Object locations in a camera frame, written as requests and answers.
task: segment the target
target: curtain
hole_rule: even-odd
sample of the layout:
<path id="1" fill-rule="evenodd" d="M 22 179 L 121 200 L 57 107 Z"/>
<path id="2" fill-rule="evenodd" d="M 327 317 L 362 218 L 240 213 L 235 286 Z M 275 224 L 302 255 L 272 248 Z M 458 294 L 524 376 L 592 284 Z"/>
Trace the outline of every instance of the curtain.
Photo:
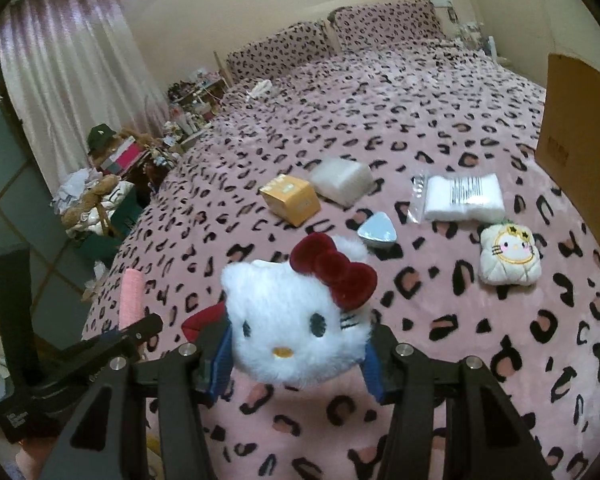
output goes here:
<path id="1" fill-rule="evenodd" d="M 97 124 L 159 135 L 165 97 L 118 0 L 17 0 L 0 18 L 0 64 L 52 194 L 88 166 Z"/>

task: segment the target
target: orange nose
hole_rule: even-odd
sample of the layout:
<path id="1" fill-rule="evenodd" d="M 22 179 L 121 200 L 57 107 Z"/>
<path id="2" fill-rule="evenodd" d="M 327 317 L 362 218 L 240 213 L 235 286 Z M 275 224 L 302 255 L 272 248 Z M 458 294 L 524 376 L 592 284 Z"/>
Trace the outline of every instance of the orange nose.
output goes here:
<path id="1" fill-rule="evenodd" d="M 277 346 L 273 349 L 273 355 L 276 357 L 282 357 L 283 359 L 291 357 L 293 354 L 294 351 L 286 346 Z"/>

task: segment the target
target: orange box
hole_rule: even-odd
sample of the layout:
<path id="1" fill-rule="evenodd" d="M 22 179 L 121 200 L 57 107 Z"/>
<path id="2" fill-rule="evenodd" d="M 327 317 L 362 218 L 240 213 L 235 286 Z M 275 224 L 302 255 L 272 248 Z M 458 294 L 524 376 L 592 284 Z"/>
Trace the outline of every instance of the orange box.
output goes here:
<path id="1" fill-rule="evenodd" d="M 260 188 L 270 211 L 298 227 L 320 211 L 314 188 L 305 180 L 281 174 Z"/>

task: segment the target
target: small white plush toy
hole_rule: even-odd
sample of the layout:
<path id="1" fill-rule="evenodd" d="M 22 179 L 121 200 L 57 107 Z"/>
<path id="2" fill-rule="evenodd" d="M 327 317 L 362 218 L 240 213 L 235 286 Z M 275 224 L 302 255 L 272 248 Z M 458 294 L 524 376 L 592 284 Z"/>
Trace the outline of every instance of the small white plush toy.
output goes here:
<path id="1" fill-rule="evenodd" d="M 480 278 L 488 285 L 531 285 L 540 278 L 540 254 L 529 228 L 492 225 L 482 231 L 480 243 Z"/>
<path id="2" fill-rule="evenodd" d="M 305 387 L 365 357 L 367 301 L 378 284 L 359 240 L 311 234 L 282 264 L 229 264 L 222 272 L 234 362 L 255 381 Z"/>

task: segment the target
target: metal screw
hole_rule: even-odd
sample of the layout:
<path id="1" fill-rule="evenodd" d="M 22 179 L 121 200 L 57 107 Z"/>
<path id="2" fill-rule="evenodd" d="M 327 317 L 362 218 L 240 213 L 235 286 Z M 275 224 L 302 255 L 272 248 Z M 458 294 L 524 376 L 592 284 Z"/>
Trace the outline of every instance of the metal screw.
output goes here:
<path id="1" fill-rule="evenodd" d="M 395 352 L 401 357 L 408 357 L 413 354 L 413 346 L 408 343 L 400 343 L 395 347 Z"/>
<path id="2" fill-rule="evenodd" d="M 184 345 L 180 345 L 180 347 L 178 348 L 178 353 L 183 357 L 193 355 L 197 351 L 198 349 L 193 343 L 184 343 Z"/>
<path id="3" fill-rule="evenodd" d="M 471 368 L 471 370 L 477 370 L 478 368 L 482 368 L 482 359 L 476 357 L 475 355 L 470 355 L 467 359 L 464 360 L 466 365 Z"/>
<path id="4" fill-rule="evenodd" d="M 123 357 L 114 357 L 109 361 L 109 368 L 112 370 L 122 370 L 126 366 L 126 359 Z"/>

